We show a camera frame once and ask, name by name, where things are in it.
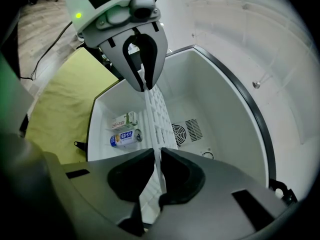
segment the white box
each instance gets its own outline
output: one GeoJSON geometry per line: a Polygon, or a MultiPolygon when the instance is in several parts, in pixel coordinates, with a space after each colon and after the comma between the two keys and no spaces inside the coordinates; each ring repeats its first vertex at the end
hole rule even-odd
{"type": "Polygon", "coordinates": [[[111,129],[117,131],[123,129],[130,129],[136,126],[138,122],[138,114],[131,111],[113,119],[111,129]]]}

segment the can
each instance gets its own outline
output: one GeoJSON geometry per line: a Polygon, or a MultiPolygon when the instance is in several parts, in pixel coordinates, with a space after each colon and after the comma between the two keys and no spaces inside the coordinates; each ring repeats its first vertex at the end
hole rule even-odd
{"type": "Polygon", "coordinates": [[[135,142],[142,142],[142,132],[139,129],[118,133],[110,138],[112,147],[124,146],[135,142]]]}

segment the yellow-green cloth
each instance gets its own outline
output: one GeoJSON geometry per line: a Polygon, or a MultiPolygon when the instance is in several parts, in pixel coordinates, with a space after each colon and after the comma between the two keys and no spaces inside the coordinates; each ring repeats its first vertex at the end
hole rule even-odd
{"type": "Polygon", "coordinates": [[[26,138],[61,164],[84,162],[85,152],[74,142],[86,142],[95,97],[117,81],[86,49],[76,50],[39,97],[26,138]]]}

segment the wooden floor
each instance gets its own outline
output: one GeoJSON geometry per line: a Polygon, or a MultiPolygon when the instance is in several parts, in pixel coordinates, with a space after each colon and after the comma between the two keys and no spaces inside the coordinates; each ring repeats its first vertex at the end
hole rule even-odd
{"type": "MultiPolygon", "coordinates": [[[[20,11],[18,23],[18,52],[22,77],[30,77],[37,61],[70,22],[66,1],[39,0],[26,5],[20,11]]],[[[81,43],[71,25],[38,65],[36,80],[22,79],[24,87],[35,98],[30,115],[38,97],[63,62],[81,43]]]]}

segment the white storage bin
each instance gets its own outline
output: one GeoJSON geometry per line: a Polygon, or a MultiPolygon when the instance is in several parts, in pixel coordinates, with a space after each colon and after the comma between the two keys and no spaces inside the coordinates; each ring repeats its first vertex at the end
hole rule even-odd
{"type": "MultiPolygon", "coordinates": [[[[159,147],[178,148],[199,156],[212,154],[214,159],[238,167],[266,187],[269,185],[265,144],[251,109],[227,76],[198,50],[191,47],[167,56],[157,86],[149,92],[154,118],[148,118],[145,95],[123,80],[95,100],[88,136],[89,161],[152,148],[152,120],[158,129],[159,147]],[[162,118],[166,109],[168,121],[162,118]],[[138,113],[139,125],[135,128],[142,131],[143,140],[112,147],[110,137],[115,132],[108,130],[110,120],[130,111],[138,113]],[[172,133],[167,134],[170,139],[160,134],[161,127],[170,124],[174,124],[178,147],[172,133]]],[[[154,170],[140,196],[143,222],[154,222],[160,212],[161,194],[154,170]]]]}

